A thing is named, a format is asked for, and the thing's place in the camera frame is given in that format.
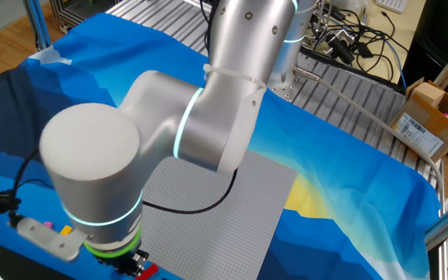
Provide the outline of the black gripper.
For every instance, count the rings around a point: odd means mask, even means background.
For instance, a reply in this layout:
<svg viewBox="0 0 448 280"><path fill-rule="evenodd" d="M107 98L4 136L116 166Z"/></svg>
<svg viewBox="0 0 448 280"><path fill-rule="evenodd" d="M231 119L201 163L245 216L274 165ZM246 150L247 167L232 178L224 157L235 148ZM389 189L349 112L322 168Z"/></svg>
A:
<svg viewBox="0 0 448 280"><path fill-rule="evenodd" d="M141 276L145 270L145 262L149 253L140 249L129 251L120 257L106 259L105 264L114 268L121 275Z"/></svg>

